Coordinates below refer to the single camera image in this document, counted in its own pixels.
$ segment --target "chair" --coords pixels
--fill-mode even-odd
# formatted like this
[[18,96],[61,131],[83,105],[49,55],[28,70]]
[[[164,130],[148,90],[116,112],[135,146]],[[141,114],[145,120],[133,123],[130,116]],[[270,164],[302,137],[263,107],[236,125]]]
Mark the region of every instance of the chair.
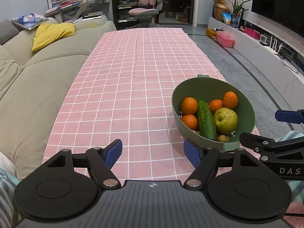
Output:
[[130,28],[146,28],[146,27],[162,27],[155,23],[155,16],[159,14],[159,11],[163,8],[163,0],[139,0],[143,5],[152,5],[153,8],[134,8],[129,11],[129,15],[136,16],[138,18],[152,17],[151,23],[142,23]]

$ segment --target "tv stand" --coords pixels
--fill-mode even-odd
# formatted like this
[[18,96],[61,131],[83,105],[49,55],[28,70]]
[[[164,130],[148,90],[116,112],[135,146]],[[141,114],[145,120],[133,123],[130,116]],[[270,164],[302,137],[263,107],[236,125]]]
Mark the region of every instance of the tv stand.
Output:
[[[209,28],[220,28],[231,32],[235,42],[233,48],[250,61],[278,90],[292,110],[304,109],[304,77],[284,66],[279,56],[265,49],[259,40],[210,17]],[[289,67],[296,69],[286,60]]]

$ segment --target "cucumber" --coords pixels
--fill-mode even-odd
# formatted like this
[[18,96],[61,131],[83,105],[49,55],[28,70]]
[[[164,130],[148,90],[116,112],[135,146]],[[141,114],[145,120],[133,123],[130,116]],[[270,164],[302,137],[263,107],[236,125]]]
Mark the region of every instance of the cucumber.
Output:
[[199,123],[200,135],[209,140],[217,141],[215,122],[213,120],[213,116],[209,109],[209,106],[203,100],[199,100],[197,102],[197,105],[197,118]]

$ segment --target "chair seat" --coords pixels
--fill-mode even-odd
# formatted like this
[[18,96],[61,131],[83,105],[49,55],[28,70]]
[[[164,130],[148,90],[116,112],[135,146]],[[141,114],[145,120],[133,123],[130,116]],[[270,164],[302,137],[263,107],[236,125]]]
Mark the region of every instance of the chair seat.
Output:
[[129,11],[129,15],[133,16],[150,16],[150,15],[157,15],[158,10],[157,9],[146,9],[146,8],[134,8]]

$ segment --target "orange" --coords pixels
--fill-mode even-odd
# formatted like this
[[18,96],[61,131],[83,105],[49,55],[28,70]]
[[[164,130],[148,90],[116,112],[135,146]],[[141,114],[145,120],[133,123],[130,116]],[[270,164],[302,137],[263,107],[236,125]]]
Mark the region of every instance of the orange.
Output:
[[224,107],[230,110],[234,109],[238,105],[238,97],[234,92],[226,92],[223,98]]
[[222,108],[224,107],[224,104],[223,104],[223,101],[220,100],[220,99],[215,99],[215,100],[212,100],[209,104],[209,109],[212,113],[212,115],[219,109],[219,108]]
[[191,130],[197,128],[197,118],[194,115],[186,115],[181,118],[181,121]]
[[185,115],[194,115],[197,111],[197,101],[192,97],[187,97],[181,103],[180,111]]

